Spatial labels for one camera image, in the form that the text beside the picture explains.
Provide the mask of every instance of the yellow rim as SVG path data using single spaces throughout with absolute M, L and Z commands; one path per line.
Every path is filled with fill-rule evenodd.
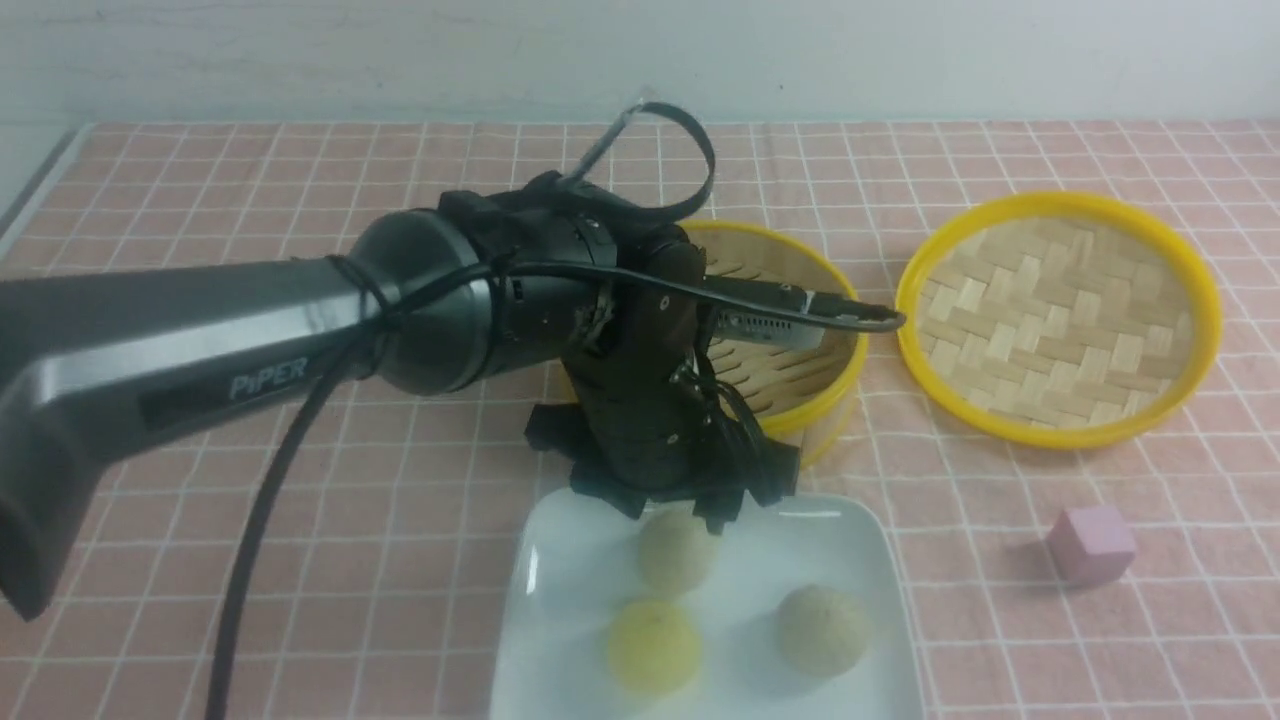
M 1146 242 L 1164 256 L 1187 287 L 1192 301 L 1197 342 L 1187 370 L 1146 410 L 1124 420 L 1080 429 L 1033 428 L 992 415 L 970 405 L 933 372 L 920 350 L 914 316 L 924 282 L 933 268 L 956 245 L 978 231 L 1029 217 L 1070 217 L 1108 224 Z M 1098 447 L 1128 439 L 1164 421 L 1196 391 L 1217 356 L 1222 337 L 1222 309 L 1213 277 L 1196 250 L 1155 215 L 1108 197 L 1076 192 L 1036 192 L 1015 195 L 979 205 L 945 224 L 906 265 L 897 288 L 897 307 L 908 324 L 897 333 L 902 359 L 916 382 L 934 401 L 961 420 L 1014 442 L 1074 450 Z
M 858 291 L 854 290 L 854 286 L 849 284 L 849 278 L 840 272 L 840 268 L 832 265 L 829 260 L 799 240 L 773 232 L 760 225 L 753 225 L 750 223 L 733 223 L 728 220 L 685 220 L 684 223 L 680 223 L 680 225 L 685 228 L 685 231 L 724 229 L 748 232 L 781 242 L 792 250 L 808 255 L 809 259 L 822 265 L 824 270 L 836 278 L 836 282 L 840 283 L 841 290 L 844 290 L 849 297 L 858 300 Z M 854 355 L 849 359 L 849 365 L 845 366 L 845 369 L 836 377 L 827 389 L 819 392 L 808 402 L 792 407 L 791 410 L 760 418 L 760 429 L 771 437 L 780 437 L 801 430 L 813 424 L 815 420 L 831 411 L 831 409 L 840 402 L 840 398 L 844 397 L 846 392 L 852 389 L 854 384 L 858 382 L 858 374 L 863 370 L 864 363 L 867 363 L 867 337 L 858 336 L 858 340 L 854 341 Z M 822 454 L 814 452 L 812 454 L 812 457 L 817 459 L 819 455 Z

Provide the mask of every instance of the pink checkered tablecloth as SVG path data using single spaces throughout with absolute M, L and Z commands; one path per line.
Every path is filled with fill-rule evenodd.
M 315 256 L 449 188 L 563 168 L 595 126 L 101 126 L 3 275 Z M 927 234 L 966 206 L 1071 188 L 1193 240 L 1226 310 L 1221 356 L 1164 427 L 1052 454 L 977 434 L 872 341 L 863 413 L 804 479 L 872 507 L 906 584 L 931 717 L 1245 720 L 1280 712 L 1280 123 L 713 126 L 707 215 L 767 224 L 888 302 Z M 653 204 L 701 161 L 639 126 L 598 182 Z M 516 538 L 566 465 L 529 451 L 545 368 L 417 400 L 339 391 L 271 520 L 238 661 L 237 717 L 483 717 Z M 0 612 L 0 717 L 197 717 L 251 489 L 292 409 L 118 468 L 38 621 Z M 1138 560 L 1064 592 L 1039 538 L 1111 502 Z

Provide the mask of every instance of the black strap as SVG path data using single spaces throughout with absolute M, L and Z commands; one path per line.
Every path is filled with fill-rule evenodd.
M 564 188 L 564 192 L 568 195 L 568 202 L 575 210 L 593 215 L 604 222 L 616 220 L 622 223 L 653 224 L 678 223 L 700 210 L 712 196 L 712 183 L 716 179 L 716 149 L 712 147 L 712 138 L 707 136 L 707 129 L 703 128 L 703 126 L 692 115 L 675 105 L 668 105 L 667 102 L 645 102 L 640 105 L 636 111 L 671 120 L 689 133 L 689 137 L 691 137 L 698 145 L 698 149 L 701 150 L 703 159 L 707 161 L 707 179 L 703 181 L 703 186 L 698 188 L 698 192 L 690 195 L 680 202 L 673 202 L 662 208 L 620 205 L 618 202 L 611 202 L 586 192 L 577 192 L 573 186 Z

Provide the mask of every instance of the black cable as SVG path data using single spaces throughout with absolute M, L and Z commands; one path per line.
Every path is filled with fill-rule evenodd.
M 376 337 L 375 333 L 361 329 L 358 337 L 347 343 L 333 364 L 320 375 L 306 402 L 294 415 L 289 429 L 284 433 L 284 439 L 280 441 L 280 447 L 275 451 L 271 465 L 266 469 L 266 475 L 262 477 L 262 484 L 257 489 L 253 506 L 248 511 L 248 520 L 244 523 L 244 532 L 241 534 L 236 561 L 232 565 L 232 575 L 227 582 L 223 611 L 218 619 L 218 639 L 214 643 L 214 661 L 209 671 L 209 696 L 205 700 L 206 720 L 227 717 L 232 670 L 236 664 L 236 642 L 239 637 L 241 618 L 244 615 L 244 602 L 248 598 L 250 580 L 253 577 L 253 564 L 257 561 L 257 552 L 262 546 L 262 537 L 266 534 L 266 523 L 271 518 L 271 507 L 275 505 L 276 496 L 280 495 L 280 487 L 284 486 L 289 464 L 298 454 L 298 447 L 320 414 L 320 409 L 329 401 L 329 396 L 333 395 L 360 352 L 374 337 Z
M 259 550 L 262 547 L 262 538 L 266 536 L 268 520 L 275 498 L 280 495 L 284 478 L 289 471 L 293 457 L 302 446 L 302 439 L 315 423 L 320 409 L 333 395 L 333 391 L 347 377 L 351 368 L 358 360 L 360 354 L 370 350 L 378 338 L 379 331 L 394 316 L 424 307 L 453 292 L 454 290 L 476 279 L 485 279 L 493 274 L 486 265 L 471 265 L 462 268 L 444 277 L 433 281 L 422 288 L 411 292 L 399 302 L 390 304 L 383 295 L 381 288 L 362 273 L 362 269 L 348 265 L 346 258 L 333 258 L 334 264 L 346 277 L 357 278 L 355 284 L 362 292 L 369 292 L 378 301 L 380 307 L 380 323 L 369 323 L 360 329 L 355 340 L 342 348 L 333 364 L 325 369 L 315 387 L 307 395 L 302 407 L 298 409 L 289 429 L 280 441 L 271 464 L 262 477 L 253 505 L 250 507 L 248 519 L 244 521 L 244 530 L 241 534 L 239 547 L 236 550 L 236 561 L 232 564 L 230 579 L 227 582 L 227 591 L 223 598 L 221 614 L 218 619 L 218 637 L 214 643 L 214 660 L 209 673 L 209 694 L 205 698 L 205 720 L 224 720 L 227 717 L 227 703 L 230 698 L 232 675 L 236 665 L 236 643 L 239 638 L 239 624 L 244 615 L 244 603 L 248 600 L 248 585 L 253 577 L 253 565 L 257 561 Z
M 700 287 L 692 287 L 671 281 L 664 281 L 662 278 L 655 278 L 652 275 L 646 275 L 644 273 L 637 273 L 635 270 L 626 270 L 622 268 L 602 268 L 596 265 L 589 265 L 585 263 L 567 263 L 558 260 L 516 261 L 509 268 L 506 269 L 506 274 L 509 277 L 541 275 L 541 277 L 554 277 L 554 278 L 577 278 L 577 279 L 594 279 L 594 281 L 625 281 L 631 284 L 648 286 L 652 288 L 664 290 L 667 292 L 672 292 L 676 295 L 692 297 L 695 300 L 701 300 L 704 302 L 712 302 L 721 307 L 732 307 L 735 310 L 741 310 L 744 313 L 750 313 L 753 315 L 759 315 L 762 318 L 771 318 L 774 320 L 785 320 L 788 323 L 799 323 L 801 325 L 813 325 L 813 327 L 831 328 L 837 331 L 850 331 L 860 333 L 887 333 L 901 328 L 906 323 L 906 315 L 892 310 L 890 310 L 891 314 L 883 320 L 864 320 L 860 318 L 844 319 L 844 318 L 827 318 L 823 315 L 809 315 L 806 313 L 796 313 L 792 310 L 783 310 L 781 307 L 762 305 L 759 302 L 751 302 L 750 300 L 741 300 L 731 295 L 723 295 Z

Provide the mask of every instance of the white plate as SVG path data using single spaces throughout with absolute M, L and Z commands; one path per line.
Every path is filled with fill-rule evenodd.
M 748 498 L 710 578 L 680 601 L 703 635 L 698 679 L 648 705 L 630 697 L 608 673 L 604 638 L 613 615 L 646 594 L 639 528 L 568 489 L 538 503 L 507 596 L 493 720 L 924 717 L 884 532 L 869 510 L 832 496 L 767 509 Z M 809 583 L 852 593 L 877 628 L 859 664 L 827 683 L 791 670 L 774 643 L 778 603 Z

